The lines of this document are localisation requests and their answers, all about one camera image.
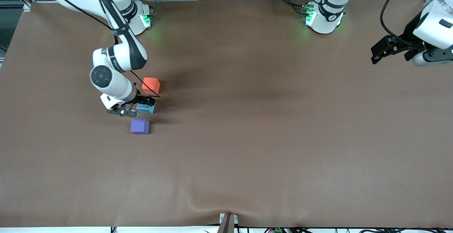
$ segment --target toy block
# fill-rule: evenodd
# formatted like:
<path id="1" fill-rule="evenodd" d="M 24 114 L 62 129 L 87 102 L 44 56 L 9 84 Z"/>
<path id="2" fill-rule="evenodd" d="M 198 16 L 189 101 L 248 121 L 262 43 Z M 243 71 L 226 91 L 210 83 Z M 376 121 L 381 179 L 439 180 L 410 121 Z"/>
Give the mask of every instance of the toy block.
<path id="1" fill-rule="evenodd" d="M 149 121 L 145 119 L 132 119 L 131 133 L 135 135 L 149 134 Z"/>
<path id="2" fill-rule="evenodd" d="M 155 93 L 159 94 L 160 83 L 157 78 L 143 78 L 142 90 L 146 94 L 154 95 L 146 86 L 148 85 L 149 89 L 152 89 Z"/>
<path id="3" fill-rule="evenodd" d="M 153 114 L 154 113 L 154 107 L 156 107 L 156 104 L 154 103 L 153 106 L 150 106 L 149 104 L 137 104 L 137 111 L 140 113 L 144 114 Z"/>

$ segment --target table surface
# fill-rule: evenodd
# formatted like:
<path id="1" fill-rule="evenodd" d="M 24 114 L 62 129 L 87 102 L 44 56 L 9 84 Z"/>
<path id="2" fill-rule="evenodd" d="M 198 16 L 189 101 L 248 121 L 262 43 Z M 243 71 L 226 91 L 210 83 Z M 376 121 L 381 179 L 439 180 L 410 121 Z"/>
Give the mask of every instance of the table surface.
<path id="1" fill-rule="evenodd" d="M 378 65 L 383 0 L 330 35 L 274 0 L 163 2 L 140 76 L 162 98 L 105 112 L 89 82 L 109 30 L 58 4 L 22 14 L 0 71 L 0 226 L 453 227 L 453 67 Z M 399 33 L 421 0 L 393 0 Z"/>

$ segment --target light blue cube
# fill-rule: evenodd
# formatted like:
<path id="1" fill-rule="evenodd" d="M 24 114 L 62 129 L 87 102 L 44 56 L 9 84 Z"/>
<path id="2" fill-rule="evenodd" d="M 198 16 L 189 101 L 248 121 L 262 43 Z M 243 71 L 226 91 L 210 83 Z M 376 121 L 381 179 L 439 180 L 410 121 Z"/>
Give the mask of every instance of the light blue cube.
<path id="1" fill-rule="evenodd" d="M 156 107 L 156 104 L 154 104 L 153 106 L 150 106 L 149 104 L 137 104 L 136 109 L 140 113 L 153 114 L 154 107 Z"/>

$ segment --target purple cube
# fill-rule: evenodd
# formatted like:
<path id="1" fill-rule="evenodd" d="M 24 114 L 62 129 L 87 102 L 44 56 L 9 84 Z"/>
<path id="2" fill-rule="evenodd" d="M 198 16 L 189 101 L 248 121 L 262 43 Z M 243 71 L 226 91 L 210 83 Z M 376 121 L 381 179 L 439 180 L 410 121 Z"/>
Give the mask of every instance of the purple cube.
<path id="1" fill-rule="evenodd" d="M 149 134 L 149 121 L 145 119 L 132 119 L 131 133 L 135 135 Z"/>

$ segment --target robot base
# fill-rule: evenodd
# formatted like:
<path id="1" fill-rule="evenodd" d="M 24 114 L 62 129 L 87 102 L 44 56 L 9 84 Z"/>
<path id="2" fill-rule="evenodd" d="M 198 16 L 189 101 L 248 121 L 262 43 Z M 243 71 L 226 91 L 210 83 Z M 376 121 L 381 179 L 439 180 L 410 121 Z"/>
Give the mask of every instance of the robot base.
<path id="1" fill-rule="evenodd" d="M 153 8 L 141 1 L 135 0 L 137 4 L 137 13 L 132 17 L 129 27 L 134 35 L 143 33 L 146 29 L 151 29 Z"/>
<path id="2" fill-rule="evenodd" d="M 329 34 L 333 32 L 338 25 L 340 25 L 343 14 L 341 14 L 338 18 L 335 16 L 336 20 L 330 22 L 319 12 L 318 4 L 310 2 L 308 3 L 308 7 L 312 7 L 312 10 L 307 12 L 309 14 L 307 17 L 302 17 L 304 26 L 310 27 L 312 30 L 320 34 Z"/>

